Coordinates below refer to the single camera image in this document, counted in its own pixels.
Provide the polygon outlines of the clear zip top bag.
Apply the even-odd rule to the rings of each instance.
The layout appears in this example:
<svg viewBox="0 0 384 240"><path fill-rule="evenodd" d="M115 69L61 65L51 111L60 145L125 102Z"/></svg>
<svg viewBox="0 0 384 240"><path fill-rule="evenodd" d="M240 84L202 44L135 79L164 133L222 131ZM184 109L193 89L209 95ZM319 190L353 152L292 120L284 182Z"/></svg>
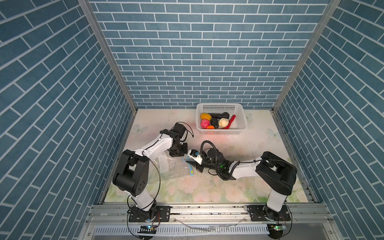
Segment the clear zip top bag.
<svg viewBox="0 0 384 240"><path fill-rule="evenodd" d="M171 157L168 151L161 153L149 165L149 184L172 179L184 179L194 176L193 168L187 163L188 158Z"/></svg>

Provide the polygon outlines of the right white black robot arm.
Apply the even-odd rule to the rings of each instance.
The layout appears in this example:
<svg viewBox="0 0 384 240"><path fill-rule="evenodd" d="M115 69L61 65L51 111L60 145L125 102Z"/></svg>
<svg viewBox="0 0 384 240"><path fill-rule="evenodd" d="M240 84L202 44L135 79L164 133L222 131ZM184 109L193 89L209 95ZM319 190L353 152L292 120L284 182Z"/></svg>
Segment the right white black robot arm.
<svg viewBox="0 0 384 240"><path fill-rule="evenodd" d="M282 215L283 205L292 194L297 179L297 168L271 152L247 162L229 161L216 148L207 152L189 150L188 164L198 172L204 169L216 171L216 175L224 181L232 181L245 177L261 177L271 188L263 213L269 220L276 221Z"/></svg>

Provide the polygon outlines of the cream white bun toy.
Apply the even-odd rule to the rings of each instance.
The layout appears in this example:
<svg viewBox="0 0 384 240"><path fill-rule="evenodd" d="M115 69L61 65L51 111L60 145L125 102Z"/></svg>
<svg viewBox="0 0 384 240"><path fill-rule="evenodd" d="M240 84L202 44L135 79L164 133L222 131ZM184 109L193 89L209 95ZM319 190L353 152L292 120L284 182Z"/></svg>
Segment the cream white bun toy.
<svg viewBox="0 0 384 240"><path fill-rule="evenodd" d="M229 123L229 120L228 119L224 119L224 118L221 118L219 120L219 127L224 129L224 127L226 127Z"/></svg>

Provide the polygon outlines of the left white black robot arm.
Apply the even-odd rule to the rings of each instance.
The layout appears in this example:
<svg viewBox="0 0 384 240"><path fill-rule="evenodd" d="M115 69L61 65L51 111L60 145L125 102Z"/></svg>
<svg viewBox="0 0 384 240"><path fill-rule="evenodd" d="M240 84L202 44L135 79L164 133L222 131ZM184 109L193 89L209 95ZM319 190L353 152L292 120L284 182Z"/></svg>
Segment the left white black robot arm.
<svg viewBox="0 0 384 240"><path fill-rule="evenodd" d="M156 218L157 202L146 190L150 164L163 152L171 157L182 157L188 151L188 131L181 129L162 130L157 138L147 145L131 151L123 151L112 179L121 191L127 192L134 201L130 213L138 215L141 221L150 222Z"/></svg>

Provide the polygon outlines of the red chili pepper toy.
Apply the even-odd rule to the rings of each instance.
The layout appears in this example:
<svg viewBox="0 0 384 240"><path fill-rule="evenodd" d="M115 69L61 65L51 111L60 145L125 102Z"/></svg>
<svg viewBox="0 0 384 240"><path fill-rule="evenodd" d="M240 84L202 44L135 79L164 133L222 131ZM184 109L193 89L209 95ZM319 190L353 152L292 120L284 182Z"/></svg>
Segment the red chili pepper toy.
<svg viewBox="0 0 384 240"><path fill-rule="evenodd" d="M228 125L224 127L224 129L229 129L235 119L236 119L236 115L232 115L231 118L229 119Z"/></svg>

